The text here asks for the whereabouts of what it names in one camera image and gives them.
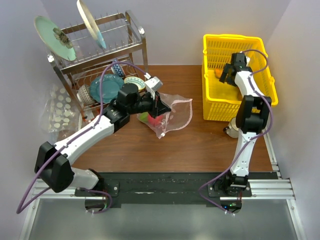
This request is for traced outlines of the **red toy apple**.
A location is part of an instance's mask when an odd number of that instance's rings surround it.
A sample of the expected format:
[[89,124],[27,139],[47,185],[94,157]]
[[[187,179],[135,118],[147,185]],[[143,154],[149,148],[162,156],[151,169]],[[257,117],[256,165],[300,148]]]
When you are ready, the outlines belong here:
[[150,114],[147,116],[147,123],[150,127],[158,127],[162,124],[163,116],[159,115],[153,118]]

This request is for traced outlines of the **clear pink zip bag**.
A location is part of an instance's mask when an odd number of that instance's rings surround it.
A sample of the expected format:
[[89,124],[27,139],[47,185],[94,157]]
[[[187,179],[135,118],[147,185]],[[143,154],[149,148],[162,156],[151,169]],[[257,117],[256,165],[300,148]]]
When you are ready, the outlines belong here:
[[166,93],[160,93],[160,98],[171,108],[170,112],[162,114],[161,125],[151,127],[147,122],[140,121],[153,130],[158,139],[164,137],[168,132],[182,130],[191,122],[193,117],[192,98]]

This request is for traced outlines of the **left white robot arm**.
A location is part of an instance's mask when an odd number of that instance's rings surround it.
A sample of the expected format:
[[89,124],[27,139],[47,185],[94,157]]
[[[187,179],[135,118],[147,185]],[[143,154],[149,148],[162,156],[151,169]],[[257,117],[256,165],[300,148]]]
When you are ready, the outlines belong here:
[[139,94],[133,83],[125,83],[106,108],[90,124],[55,144],[43,143],[38,152],[35,173],[55,193],[68,187],[86,189],[99,196],[107,187],[93,169],[74,168],[75,161],[100,140],[114,134],[130,121],[130,116],[148,113],[152,118],[170,112],[158,92],[163,83],[155,77],[145,82],[146,93]]

